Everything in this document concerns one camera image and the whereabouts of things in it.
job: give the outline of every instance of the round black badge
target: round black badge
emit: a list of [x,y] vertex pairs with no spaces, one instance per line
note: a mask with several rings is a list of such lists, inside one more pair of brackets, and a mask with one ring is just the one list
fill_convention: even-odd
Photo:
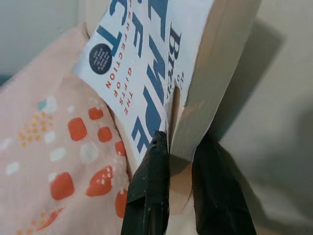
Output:
[[89,64],[95,73],[105,74],[112,64],[112,53],[108,45],[95,45],[89,54]]

